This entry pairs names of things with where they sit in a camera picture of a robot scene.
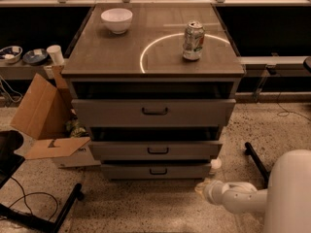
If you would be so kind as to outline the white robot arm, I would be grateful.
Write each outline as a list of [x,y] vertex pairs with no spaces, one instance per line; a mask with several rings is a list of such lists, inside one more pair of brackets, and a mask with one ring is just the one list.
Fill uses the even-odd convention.
[[233,214],[264,213],[263,233],[311,233],[311,150],[292,150],[279,157],[266,189],[206,180],[194,190]]

